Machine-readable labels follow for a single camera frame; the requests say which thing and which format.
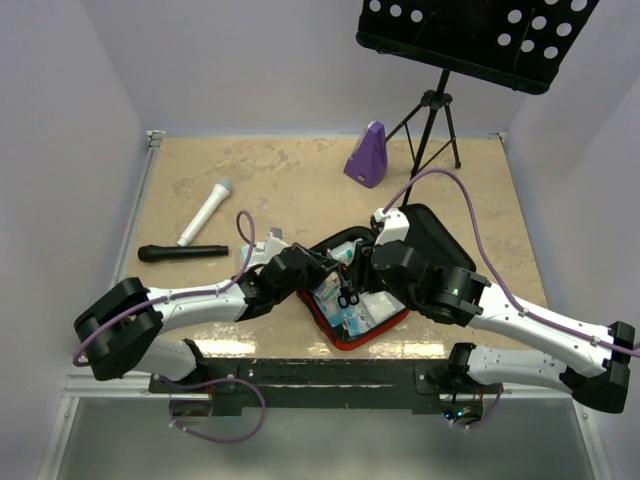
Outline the red black medicine kit case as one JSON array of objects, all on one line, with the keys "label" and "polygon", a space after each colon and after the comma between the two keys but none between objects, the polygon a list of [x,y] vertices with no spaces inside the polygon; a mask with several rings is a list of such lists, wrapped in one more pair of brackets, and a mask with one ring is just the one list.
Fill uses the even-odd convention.
[{"label": "red black medicine kit case", "polygon": [[355,350],[404,320],[409,312],[438,323],[466,326],[480,312],[488,281],[435,213],[422,204],[400,209],[409,222],[406,238],[375,245],[377,227],[343,230],[312,249],[324,254],[353,241],[356,249],[342,268],[358,303],[339,301],[340,284],[331,289],[302,290],[298,298],[318,328],[339,350]]}]

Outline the beige bandage pack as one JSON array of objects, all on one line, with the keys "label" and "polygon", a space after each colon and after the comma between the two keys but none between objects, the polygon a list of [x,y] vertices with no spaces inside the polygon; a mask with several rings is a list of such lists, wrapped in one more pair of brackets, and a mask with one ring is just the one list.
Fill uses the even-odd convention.
[{"label": "beige bandage pack", "polygon": [[340,281],[329,278],[327,278],[317,289],[313,291],[313,296],[318,303],[336,301],[340,295]]}]

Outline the white gauze packet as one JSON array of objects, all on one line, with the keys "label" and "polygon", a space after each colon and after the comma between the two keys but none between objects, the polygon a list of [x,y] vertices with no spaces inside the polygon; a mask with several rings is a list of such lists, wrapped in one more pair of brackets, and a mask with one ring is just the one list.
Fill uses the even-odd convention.
[{"label": "white gauze packet", "polygon": [[405,309],[393,295],[384,291],[363,293],[360,301],[365,310],[365,318],[370,325],[383,323]]}]

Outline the white green medicine bottle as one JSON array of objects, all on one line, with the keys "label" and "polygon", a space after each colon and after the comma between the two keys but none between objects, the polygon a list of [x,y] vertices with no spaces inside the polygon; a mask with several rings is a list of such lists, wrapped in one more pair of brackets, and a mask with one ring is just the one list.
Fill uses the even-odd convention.
[{"label": "white green medicine bottle", "polygon": [[328,250],[331,258],[338,261],[343,265],[350,265],[354,259],[357,245],[362,241],[362,238],[346,241],[336,247]]}]

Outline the black handled scissors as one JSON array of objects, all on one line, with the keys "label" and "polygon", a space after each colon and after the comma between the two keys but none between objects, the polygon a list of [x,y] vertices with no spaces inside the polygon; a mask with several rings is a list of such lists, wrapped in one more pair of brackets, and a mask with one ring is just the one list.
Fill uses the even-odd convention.
[{"label": "black handled scissors", "polygon": [[337,302],[341,309],[346,309],[359,303],[359,295],[349,280],[341,281]]}]

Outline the blue wipe sachets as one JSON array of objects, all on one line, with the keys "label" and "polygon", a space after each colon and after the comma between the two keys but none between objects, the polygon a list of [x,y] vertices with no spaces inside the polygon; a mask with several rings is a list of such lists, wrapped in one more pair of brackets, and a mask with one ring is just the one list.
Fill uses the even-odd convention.
[{"label": "blue wipe sachets", "polygon": [[327,319],[333,329],[341,328],[352,337],[364,334],[371,329],[369,325],[370,315],[361,306],[345,309],[337,307],[327,314]]}]

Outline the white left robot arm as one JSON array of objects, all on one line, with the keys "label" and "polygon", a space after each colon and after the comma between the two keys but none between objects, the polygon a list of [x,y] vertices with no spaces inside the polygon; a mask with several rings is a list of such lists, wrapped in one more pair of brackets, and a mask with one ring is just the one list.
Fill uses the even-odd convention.
[{"label": "white left robot arm", "polygon": [[232,279],[216,284],[158,289],[145,287],[137,277],[126,278],[74,321],[80,347],[73,363],[90,368],[98,381],[140,371],[196,392],[206,383],[207,368],[198,362],[193,342],[168,338],[166,332],[263,316],[290,295],[317,288],[340,269],[329,254],[293,244],[266,264],[244,266]]}]

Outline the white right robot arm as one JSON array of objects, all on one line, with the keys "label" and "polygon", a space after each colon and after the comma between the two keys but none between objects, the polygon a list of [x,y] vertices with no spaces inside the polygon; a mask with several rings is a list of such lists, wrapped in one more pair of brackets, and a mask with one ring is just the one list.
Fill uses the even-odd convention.
[{"label": "white right robot arm", "polygon": [[436,323],[486,330],[524,345],[500,350],[457,343],[433,377],[449,391],[514,383],[554,389],[604,413],[624,410],[634,331],[589,324],[508,295],[473,270],[428,262],[402,241],[357,249],[356,283],[384,290]]}]

